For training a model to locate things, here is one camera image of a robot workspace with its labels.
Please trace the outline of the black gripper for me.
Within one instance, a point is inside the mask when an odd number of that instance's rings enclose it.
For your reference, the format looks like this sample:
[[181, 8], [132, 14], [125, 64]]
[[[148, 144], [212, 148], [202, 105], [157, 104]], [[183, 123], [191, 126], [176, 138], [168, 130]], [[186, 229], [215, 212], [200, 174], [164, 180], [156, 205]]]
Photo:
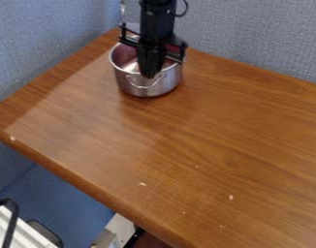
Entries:
[[186, 41], [175, 35], [175, 19], [187, 10], [176, 12], [177, 0], [137, 0], [139, 23], [121, 21], [119, 42], [137, 53], [137, 68], [145, 78], [160, 72], [164, 59], [181, 63]]

